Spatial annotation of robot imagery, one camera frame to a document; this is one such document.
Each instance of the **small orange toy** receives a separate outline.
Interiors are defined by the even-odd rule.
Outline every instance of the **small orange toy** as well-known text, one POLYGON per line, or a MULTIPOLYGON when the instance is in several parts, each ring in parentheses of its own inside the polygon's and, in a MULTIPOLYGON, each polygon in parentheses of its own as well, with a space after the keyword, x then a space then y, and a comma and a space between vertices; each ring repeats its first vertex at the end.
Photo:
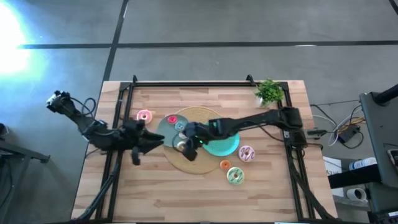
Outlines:
POLYGON ((231 168, 231 162, 229 160, 223 160, 220 162, 220 168, 223 170, 229 170, 231 168))

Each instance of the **bright light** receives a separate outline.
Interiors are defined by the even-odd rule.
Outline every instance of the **bright light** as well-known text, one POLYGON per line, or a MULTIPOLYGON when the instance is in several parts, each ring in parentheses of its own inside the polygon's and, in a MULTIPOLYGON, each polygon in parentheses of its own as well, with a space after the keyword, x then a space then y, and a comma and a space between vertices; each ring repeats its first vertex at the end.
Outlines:
POLYGON ((23 70, 29 58, 28 50, 18 50, 25 37, 12 7, 0 2, 0 78, 23 70))

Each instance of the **orange ball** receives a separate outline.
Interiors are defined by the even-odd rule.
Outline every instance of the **orange ball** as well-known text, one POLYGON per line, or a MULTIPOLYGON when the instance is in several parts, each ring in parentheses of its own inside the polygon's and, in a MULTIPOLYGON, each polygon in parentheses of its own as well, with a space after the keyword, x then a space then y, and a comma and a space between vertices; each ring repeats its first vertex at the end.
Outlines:
POLYGON ((229 170, 231 168, 231 162, 229 160, 223 160, 220 162, 220 168, 223 170, 229 170))

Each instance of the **pink donut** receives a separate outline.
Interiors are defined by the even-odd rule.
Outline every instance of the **pink donut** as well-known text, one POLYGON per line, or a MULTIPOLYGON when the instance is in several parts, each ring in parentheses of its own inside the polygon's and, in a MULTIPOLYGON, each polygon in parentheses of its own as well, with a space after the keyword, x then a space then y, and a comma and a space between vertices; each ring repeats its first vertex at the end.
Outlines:
POLYGON ((242 146, 238 151, 238 156, 243 162, 250 162, 254 159, 256 153, 250 146, 242 146))
POLYGON ((137 114, 137 120, 143 119, 146 124, 152 121, 152 113, 149 110, 140 110, 137 114))
POLYGON ((177 116, 175 116, 175 115, 170 115, 170 116, 167 118, 167 122, 169 122, 169 124, 175 124, 175 123, 177 122, 177 116))

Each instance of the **white bottle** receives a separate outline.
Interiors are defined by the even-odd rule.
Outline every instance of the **white bottle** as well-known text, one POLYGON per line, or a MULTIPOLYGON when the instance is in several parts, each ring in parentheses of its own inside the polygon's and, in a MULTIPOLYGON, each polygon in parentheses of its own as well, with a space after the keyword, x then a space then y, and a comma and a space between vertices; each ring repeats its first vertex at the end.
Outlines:
POLYGON ((349 164, 348 167, 349 167, 350 170, 355 170, 355 169, 359 169, 359 168, 362 168, 362 167, 370 166, 370 165, 373 165, 373 164, 377 164, 376 158, 375 157, 369 157, 369 158, 366 158, 366 159, 362 159, 360 161, 352 162, 352 163, 349 164))

